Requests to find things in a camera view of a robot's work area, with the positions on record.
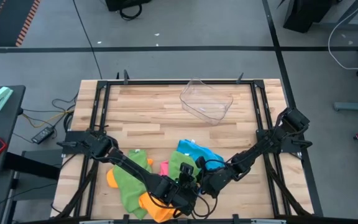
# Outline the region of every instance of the concrete floor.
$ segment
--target concrete floor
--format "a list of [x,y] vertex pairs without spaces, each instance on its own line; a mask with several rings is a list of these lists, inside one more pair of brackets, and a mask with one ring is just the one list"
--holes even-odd
[[[282,28],[287,5],[277,9],[279,2],[268,0],[281,46],[327,46],[330,30],[313,26],[299,34]],[[103,1],[76,3],[96,47],[273,45],[259,0],[153,0],[130,22],[108,12]],[[351,3],[334,6],[324,21],[336,21]],[[358,30],[338,31],[332,45],[358,45]],[[89,47],[72,0],[42,1],[22,47]],[[343,64],[358,66],[357,52],[334,54]],[[281,78],[275,52],[98,52],[96,57],[103,78],[115,78],[124,69],[131,78],[237,78],[241,72],[244,78]],[[309,152],[324,216],[358,218],[358,142],[352,139],[358,112],[335,112],[332,106],[334,101],[358,101],[358,77],[328,52],[283,52],[283,58],[297,107],[311,120],[305,137],[313,142]],[[0,54],[0,85],[25,85],[22,107],[27,109],[53,109],[54,98],[71,99],[81,80],[98,77],[91,53]],[[14,131],[31,138],[38,130],[20,117]],[[54,140],[37,146],[13,137],[10,150],[55,149],[63,138],[59,126]],[[20,202],[15,219],[46,218],[50,202]]]

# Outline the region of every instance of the green object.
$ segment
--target green object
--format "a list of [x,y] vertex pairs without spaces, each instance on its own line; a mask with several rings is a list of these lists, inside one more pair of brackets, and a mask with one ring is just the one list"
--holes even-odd
[[197,168],[196,163],[190,156],[186,156],[181,152],[174,151],[171,155],[171,159],[168,162],[168,168],[169,168],[169,177],[173,180],[176,178],[179,178],[180,174],[180,164],[182,162],[185,162],[192,167],[194,167],[192,176],[196,178],[197,174],[200,172],[199,168]]
[[[147,171],[152,171],[152,168],[147,163],[145,150],[130,150],[128,158]],[[133,213],[139,220],[143,219],[147,214],[147,210],[139,206],[139,197],[146,192],[145,185],[119,166],[116,166],[112,172],[120,190],[121,202],[124,205],[124,208],[128,213]]]
[[0,110],[4,107],[6,101],[11,97],[13,90],[8,87],[0,88]]

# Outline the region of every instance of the fabric pile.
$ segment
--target fabric pile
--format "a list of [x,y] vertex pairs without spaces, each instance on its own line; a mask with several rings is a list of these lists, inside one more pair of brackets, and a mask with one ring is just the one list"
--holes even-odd
[[[214,154],[207,147],[198,146],[194,141],[185,139],[179,141],[177,150],[172,153],[169,161],[160,163],[160,172],[158,174],[167,175],[175,180],[179,178],[180,164],[184,162],[193,166],[194,170],[192,176],[195,178],[200,172],[195,161],[200,156],[203,156],[206,161],[210,159],[213,160],[206,163],[207,169],[216,169],[223,166],[223,163],[216,162],[223,162],[221,156]],[[152,172],[151,165],[153,164],[153,160],[147,158],[145,150],[130,150],[128,158],[147,171]],[[118,188],[120,190],[121,202],[124,208],[128,213],[133,213],[139,220],[143,219],[146,214],[150,214],[156,222],[161,223],[171,219],[175,212],[175,209],[161,208],[157,206],[155,203],[158,203],[161,206],[166,205],[156,198],[153,198],[152,200],[146,191],[145,185],[118,166],[114,166],[108,171],[107,182],[110,187]]]

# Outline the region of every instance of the transparent plastic bin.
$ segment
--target transparent plastic bin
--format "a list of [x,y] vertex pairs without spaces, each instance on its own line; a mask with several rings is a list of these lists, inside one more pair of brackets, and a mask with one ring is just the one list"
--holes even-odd
[[180,93],[181,107],[187,112],[217,125],[233,103],[230,94],[215,90],[200,79],[193,78]]

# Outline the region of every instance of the wooden table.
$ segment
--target wooden table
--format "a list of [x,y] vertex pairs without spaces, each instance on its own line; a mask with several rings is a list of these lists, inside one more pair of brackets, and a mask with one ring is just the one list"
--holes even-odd
[[[274,123],[279,112],[286,108],[283,89],[279,79],[264,82]],[[84,131],[90,125],[96,84],[97,80],[81,82],[71,124],[73,131]],[[250,85],[213,85],[213,88],[230,93],[234,98],[225,118],[217,126],[211,126],[181,108],[179,94],[184,87],[114,85],[110,90],[106,117],[108,135],[118,140],[120,150],[125,154],[130,149],[145,149],[147,157],[154,160],[154,173],[159,172],[160,163],[170,157],[181,139],[194,139],[197,144],[210,148],[225,160],[256,143],[257,122]],[[264,114],[262,117],[266,128]],[[288,189],[307,211],[313,212],[301,161],[289,154],[281,154],[280,158]],[[83,156],[77,155],[62,169],[53,204],[58,210],[63,209],[77,190],[82,162]],[[122,219],[123,214],[127,213],[121,204],[119,190],[107,185],[106,173],[111,167],[112,164],[99,165],[93,219]],[[280,211],[284,213],[277,186],[276,191]],[[83,195],[81,215],[85,214],[87,191]],[[214,199],[207,195],[205,199],[210,206],[214,205]],[[206,205],[200,199],[195,209],[200,214],[206,213]],[[239,214],[240,218],[273,217],[262,157],[256,160],[250,173],[241,181],[232,181],[221,191],[216,211],[210,218],[232,218],[233,213]]]

